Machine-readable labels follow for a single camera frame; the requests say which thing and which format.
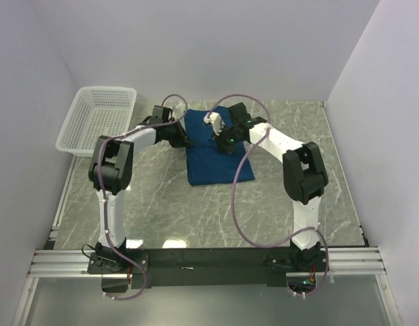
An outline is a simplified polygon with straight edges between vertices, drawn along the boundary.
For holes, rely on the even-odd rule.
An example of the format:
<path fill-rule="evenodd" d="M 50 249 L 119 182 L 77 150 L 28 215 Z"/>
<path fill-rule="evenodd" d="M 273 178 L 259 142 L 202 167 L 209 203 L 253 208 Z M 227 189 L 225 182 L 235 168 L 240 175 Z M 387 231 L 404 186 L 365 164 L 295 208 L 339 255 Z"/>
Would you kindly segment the white perforated plastic basket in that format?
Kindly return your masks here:
<path fill-rule="evenodd" d="M 93 156 L 100 136 L 117 136 L 128 130 L 136 96 L 133 88 L 80 88 L 58 134 L 56 149 L 77 157 Z"/>

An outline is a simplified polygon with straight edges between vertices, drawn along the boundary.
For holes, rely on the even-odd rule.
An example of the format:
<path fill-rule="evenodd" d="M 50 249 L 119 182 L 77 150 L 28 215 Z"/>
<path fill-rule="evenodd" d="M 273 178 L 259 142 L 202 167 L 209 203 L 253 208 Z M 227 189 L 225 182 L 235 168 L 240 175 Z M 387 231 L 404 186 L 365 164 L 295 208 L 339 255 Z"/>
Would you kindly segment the blue printed t-shirt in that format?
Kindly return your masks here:
<path fill-rule="evenodd" d="M 192 186 L 232 183 L 238 165 L 246 153 L 243 143 L 232 153 L 220 152 L 213 138 L 213 129 L 204 124 L 206 111 L 189 110 L 184 118 L 188 138 L 186 147 L 187 180 Z"/>

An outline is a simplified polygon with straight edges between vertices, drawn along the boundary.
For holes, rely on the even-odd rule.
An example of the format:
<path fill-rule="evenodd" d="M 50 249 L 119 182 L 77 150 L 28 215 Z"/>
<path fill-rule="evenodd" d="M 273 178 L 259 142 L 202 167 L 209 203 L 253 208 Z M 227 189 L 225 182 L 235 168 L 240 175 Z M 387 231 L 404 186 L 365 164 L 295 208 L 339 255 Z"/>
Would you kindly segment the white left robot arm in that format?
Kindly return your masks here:
<path fill-rule="evenodd" d="M 132 179 L 134 156 L 161 141 L 173 148 L 192 145 L 173 110 L 156 105 L 132 130 L 114 137 L 101 136 L 96 142 L 88 178 L 96 190 L 101 230 L 91 260 L 110 272 L 133 266 L 126 255 L 124 196 Z"/>

